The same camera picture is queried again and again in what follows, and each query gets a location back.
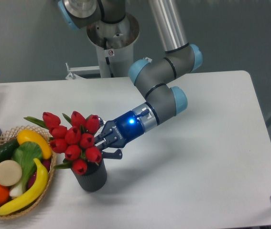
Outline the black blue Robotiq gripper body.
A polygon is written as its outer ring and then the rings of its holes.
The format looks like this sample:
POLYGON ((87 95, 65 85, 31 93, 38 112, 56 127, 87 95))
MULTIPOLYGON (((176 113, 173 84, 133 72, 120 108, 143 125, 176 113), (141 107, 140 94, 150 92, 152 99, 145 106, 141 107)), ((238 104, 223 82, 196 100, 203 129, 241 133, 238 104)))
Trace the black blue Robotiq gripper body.
POLYGON ((94 143, 99 150, 106 148, 124 148, 127 143, 144 134, 139 116, 133 112, 106 121, 100 134, 95 136, 94 143))

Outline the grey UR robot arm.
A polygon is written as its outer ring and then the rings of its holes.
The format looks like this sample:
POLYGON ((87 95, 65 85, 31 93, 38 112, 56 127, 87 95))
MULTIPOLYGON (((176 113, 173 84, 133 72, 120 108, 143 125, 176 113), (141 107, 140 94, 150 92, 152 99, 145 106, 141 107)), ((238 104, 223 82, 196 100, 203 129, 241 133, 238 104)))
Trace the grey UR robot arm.
POLYGON ((107 121, 94 142, 103 158, 121 159, 130 141, 166 122, 187 108, 185 93, 168 83, 197 69, 203 61, 190 44, 174 0, 151 0, 149 6, 165 51, 159 61, 133 59, 139 36, 137 20, 126 12, 123 0, 60 0, 58 8, 70 29, 86 28, 95 46, 102 78, 128 76, 145 102, 107 121))

